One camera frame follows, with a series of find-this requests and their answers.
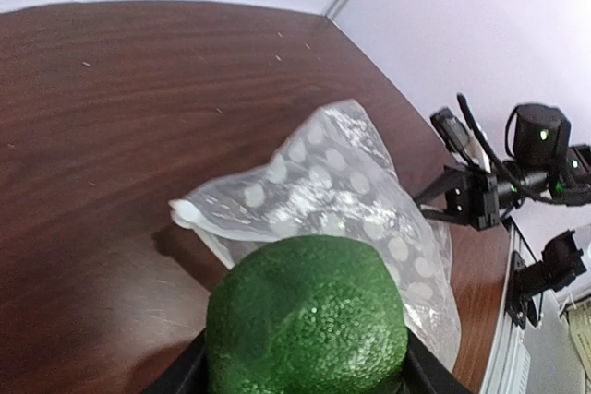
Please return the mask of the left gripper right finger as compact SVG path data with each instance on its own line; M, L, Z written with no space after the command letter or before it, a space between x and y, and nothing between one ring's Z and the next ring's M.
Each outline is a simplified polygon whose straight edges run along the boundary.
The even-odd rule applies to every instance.
M400 393L471 394L414 334L408 334Z

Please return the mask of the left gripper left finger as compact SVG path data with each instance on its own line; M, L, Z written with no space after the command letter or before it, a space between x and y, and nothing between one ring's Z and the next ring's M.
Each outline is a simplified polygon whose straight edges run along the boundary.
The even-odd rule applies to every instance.
M171 365L148 386L148 394L207 394L205 331L191 341Z

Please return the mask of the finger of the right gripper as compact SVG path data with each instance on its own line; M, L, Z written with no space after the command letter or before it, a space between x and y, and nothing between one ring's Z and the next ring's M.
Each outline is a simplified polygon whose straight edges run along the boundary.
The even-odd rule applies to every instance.
M430 221L452 223L452 214L440 209L421 209L422 215Z
M418 192L413 197L413 200L418 206L429 203L436 197L444 195L450 189L454 189L456 182L457 171L445 170L432 183L426 186L422 191Z

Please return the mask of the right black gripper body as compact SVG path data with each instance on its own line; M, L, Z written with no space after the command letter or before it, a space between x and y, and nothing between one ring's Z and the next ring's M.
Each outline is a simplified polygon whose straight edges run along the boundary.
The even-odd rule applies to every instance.
M454 223L476 230L493 228L500 223L498 181L494 173L465 166L444 168L446 177L444 212Z

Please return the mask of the clear zip top bag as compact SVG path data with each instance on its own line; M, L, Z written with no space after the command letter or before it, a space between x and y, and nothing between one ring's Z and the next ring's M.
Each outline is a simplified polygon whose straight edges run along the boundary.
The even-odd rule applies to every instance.
M372 245L402 295L407 326L454 367L462 333L449 227L420 213L357 101L319 108L267 164L173 200L171 216L228 268L264 244L297 235Z

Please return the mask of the green fake vegetable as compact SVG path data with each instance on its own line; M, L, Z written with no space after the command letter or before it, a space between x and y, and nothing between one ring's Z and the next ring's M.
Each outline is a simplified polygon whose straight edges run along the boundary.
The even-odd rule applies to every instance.
M227 273L205 340L212 393L394 393L408 333L373 247L309 235L265 245Z

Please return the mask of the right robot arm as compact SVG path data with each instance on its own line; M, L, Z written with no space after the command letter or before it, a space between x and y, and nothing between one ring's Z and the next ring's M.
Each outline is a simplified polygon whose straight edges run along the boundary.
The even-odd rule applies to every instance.
M500 159L464 95L458 95L462 111L456 116L444 107L430 122L446 149L461 161L414 196L428 219L470 226L484 231L507 224L513 210L530 199L551 206L582 207L590 202L590 148L569 143L571 123L564 113L541 103L516 105L505 125L506 159ZM544 292L558 292L587 271L587 243L568 230L549 240L541 258L526 265L513 252L505 299L505 311L515 326L537 326L541 305L534 299Z

